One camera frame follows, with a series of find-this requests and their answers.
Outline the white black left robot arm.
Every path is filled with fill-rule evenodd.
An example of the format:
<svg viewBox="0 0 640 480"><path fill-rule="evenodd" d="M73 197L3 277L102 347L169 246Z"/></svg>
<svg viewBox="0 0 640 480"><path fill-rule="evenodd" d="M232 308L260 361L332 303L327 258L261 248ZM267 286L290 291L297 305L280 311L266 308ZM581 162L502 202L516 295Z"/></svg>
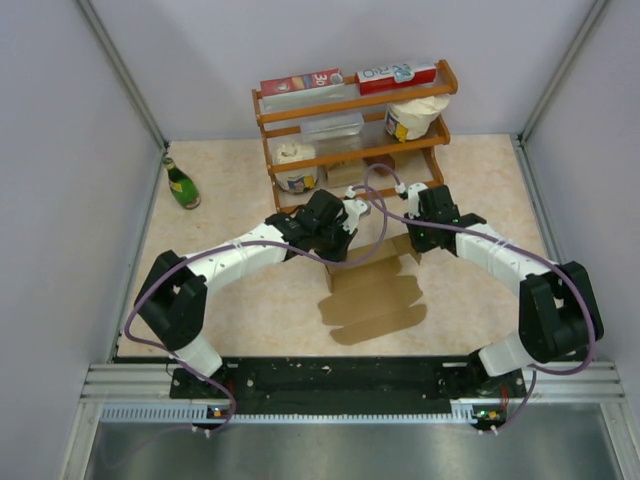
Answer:
<svg viewBox="0 0 640 480"><path fill-rule="evenodd" d="M267 266L314 252L325 262L346 260L358 224L370 213L365 200L341 199L320 189L291 213L275 213L246 234L209 252L159 255L135 300L136 314L169 353L194 370L205 396L226 387L222 358L203 334L207 299Z"/></svg>

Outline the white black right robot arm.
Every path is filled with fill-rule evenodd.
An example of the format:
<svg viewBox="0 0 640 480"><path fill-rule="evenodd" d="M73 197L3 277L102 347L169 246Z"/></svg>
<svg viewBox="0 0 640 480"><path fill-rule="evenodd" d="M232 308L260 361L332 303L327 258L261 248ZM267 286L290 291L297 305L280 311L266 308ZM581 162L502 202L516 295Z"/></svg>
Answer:
<svg viewBox="0 0 640 480"><path fill-rule="evenodd" d="M591 349L604 326L586 268L556 264L506 240L475 214L461 214L445 185L399 185L413 249L440 248L483 268L519 301L514 332L469 354L457 388L487 396L504 375L533 363L546 364L581 348Z"/></svg>

